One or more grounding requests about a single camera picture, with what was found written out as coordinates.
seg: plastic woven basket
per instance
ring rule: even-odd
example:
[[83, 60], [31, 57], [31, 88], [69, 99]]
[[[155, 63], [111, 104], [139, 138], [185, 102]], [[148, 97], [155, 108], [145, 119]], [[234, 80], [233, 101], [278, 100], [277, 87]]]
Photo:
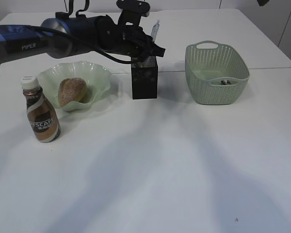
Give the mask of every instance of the plastic woven basket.
[[[202, 49], [202, 44], [214, 44], [217, 47]], [[249, 79], [249, 70], [236, 50], [214, 41], [203, 41], [187, 47], [185, 73], [193, 99], [207, 105], [235, 102]]]

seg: white bottle cap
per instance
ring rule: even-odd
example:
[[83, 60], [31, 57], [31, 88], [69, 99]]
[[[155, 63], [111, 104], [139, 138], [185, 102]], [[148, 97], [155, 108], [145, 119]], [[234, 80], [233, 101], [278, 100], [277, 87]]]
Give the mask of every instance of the white bottle cap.
[[39, 81], [34, 75], [24, 76], [20, 79], [20, 84], [24, 90], [31, 90], [39, 86]]

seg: bread roll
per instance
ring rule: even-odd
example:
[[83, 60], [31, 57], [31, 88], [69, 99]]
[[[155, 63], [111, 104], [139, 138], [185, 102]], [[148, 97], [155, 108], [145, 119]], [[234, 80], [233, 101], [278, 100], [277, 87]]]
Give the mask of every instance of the bread roll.
[[86, 82], [81, 78], [65, 79], [60, 83], [58, 102], [64, 107], [71, 101], [80, 101], [86, 93]]

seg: black box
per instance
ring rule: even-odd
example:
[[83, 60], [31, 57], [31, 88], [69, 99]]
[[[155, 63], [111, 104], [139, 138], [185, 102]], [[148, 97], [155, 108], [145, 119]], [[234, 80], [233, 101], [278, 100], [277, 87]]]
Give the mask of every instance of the black box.
[[131, 65], [132, 99], [157, 99], [159, 68], [156, 57]]

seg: coffee bottle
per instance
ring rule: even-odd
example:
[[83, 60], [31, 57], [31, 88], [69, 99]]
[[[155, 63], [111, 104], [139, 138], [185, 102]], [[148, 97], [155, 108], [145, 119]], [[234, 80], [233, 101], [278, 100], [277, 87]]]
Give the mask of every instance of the coffee bottle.
[[36, 138], [40, 142], [51, 142], [61, 133], [53, 105], [44, 96], [36, 76], [23, 77], [21, 86], [27, 101], [27, 117]]

